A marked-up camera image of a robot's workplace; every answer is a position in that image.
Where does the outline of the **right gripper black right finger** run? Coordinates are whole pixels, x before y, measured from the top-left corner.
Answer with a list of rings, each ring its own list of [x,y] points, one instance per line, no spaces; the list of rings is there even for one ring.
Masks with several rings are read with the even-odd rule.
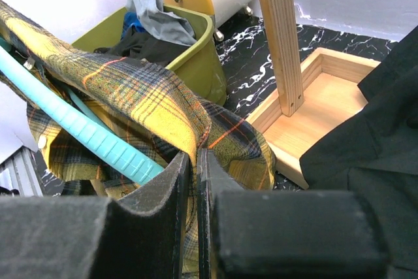
[[[201,278],[389,278],[374,211],[350,191],[253,191],[197,158]]]

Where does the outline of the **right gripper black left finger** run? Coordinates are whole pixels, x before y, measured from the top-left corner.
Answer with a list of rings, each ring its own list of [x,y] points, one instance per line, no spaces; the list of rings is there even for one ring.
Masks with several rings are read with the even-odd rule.
[[[189,158],[125,197],[1,198],[2,278],[180,278]]]

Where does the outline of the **yellow plaid shirt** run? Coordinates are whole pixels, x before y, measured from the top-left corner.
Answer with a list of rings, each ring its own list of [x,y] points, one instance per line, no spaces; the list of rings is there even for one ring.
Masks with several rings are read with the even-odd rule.
[[[68,100],[52,79],[81,93],[87,106],[122,140],[162,166],[183,151],[193,169],[187,200],[183,278],[199,278],[197,152],[213,150],[244,189],[272,189],[275,156],[263,135],[245,119],[195,95],[171,70],[144,58],[79,50],[1,0],[1,36],[40,65],[31,74]],[[140,185],[82,146],[1,73],[1,82],[27,102],[27,122],[49,170],[65,182],[89,180],[100,196],[120,199]]]

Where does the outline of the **teal plastic hanger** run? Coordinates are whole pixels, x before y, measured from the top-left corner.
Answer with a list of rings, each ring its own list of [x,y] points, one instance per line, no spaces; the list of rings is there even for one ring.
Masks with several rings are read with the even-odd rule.
[[[58,123],[80,144],[120,174],[144,185],[164,168],[126,143],[113,132],[72,92],[74,108],[29,71],[10,54],[11,45],[1,39],[1,72],[27,97]]]

